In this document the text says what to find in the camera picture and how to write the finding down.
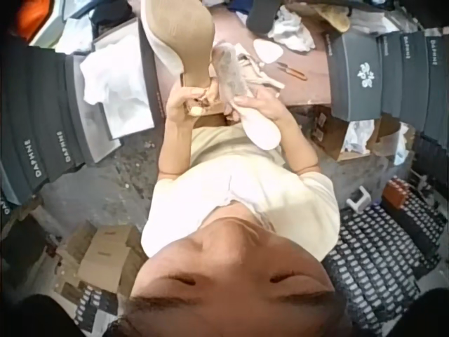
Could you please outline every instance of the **scissors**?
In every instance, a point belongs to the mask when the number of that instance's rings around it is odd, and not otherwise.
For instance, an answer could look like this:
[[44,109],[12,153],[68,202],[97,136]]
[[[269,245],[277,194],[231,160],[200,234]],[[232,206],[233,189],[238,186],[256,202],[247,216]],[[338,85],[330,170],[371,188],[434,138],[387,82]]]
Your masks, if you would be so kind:
[[300,79],[302,81],[307,81],[308,78],[306,75],[304,75],[303,73],[301,73],[299,70],[295,70],[293,68],[290,68],[288,65],[286,65],[285,63],[282,62],[276,62],[279,66],[279,68],[281,70],[283,70],[284,72],[286,72],[289,75],[292,75],[294,77],[296,77],[297,79]]

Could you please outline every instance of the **wooden handle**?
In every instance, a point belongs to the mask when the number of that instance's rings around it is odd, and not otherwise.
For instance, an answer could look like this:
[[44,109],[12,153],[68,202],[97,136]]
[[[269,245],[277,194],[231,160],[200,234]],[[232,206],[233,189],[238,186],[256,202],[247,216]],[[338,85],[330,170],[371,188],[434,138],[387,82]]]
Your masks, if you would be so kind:
[[297,70],[293,70],[291,68],[285,68],[285,71],[287,74],[292,75],[292,76],[296,77],[297,79],[300,79],[302,81],[307,80],[307,76],[301,72],[298,72]]

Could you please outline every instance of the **nose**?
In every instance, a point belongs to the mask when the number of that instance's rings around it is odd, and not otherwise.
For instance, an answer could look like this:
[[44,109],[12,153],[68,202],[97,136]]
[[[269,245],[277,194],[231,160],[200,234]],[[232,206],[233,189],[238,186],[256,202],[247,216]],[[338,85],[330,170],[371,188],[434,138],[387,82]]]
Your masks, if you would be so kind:
[[216,266],[241,267],[257,253],[260,233],[237,220],[210,224],[202,235],[203,253]]

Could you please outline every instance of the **tan shoe sole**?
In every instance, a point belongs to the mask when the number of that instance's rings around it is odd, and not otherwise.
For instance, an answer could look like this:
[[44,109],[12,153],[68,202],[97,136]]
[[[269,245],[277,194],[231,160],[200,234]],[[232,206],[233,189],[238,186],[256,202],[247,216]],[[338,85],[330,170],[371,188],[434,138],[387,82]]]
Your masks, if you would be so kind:
[[149,29],[171,48],[184,67],[183,86],[208,88],[215,26],[199,0],[143,0]]

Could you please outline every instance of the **eyebrow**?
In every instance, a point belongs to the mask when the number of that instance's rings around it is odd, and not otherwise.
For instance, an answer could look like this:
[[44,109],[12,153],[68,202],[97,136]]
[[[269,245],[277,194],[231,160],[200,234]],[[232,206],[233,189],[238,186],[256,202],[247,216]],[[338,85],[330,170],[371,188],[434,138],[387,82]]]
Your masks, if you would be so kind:
[[338,297],[333,292],[313,293],[308,295],[293,294],[281,296],[274,299],[277,303],[288,303],[291,305],[302,306],[322,306],[329,305],[338,301]]
[[134,297],[131,298],[127,305],[127,312],[149,311],[158,312],[169,309],[178,309],[183,307],[191,307],[201,304],[198,298],[179,298],[179,297]]

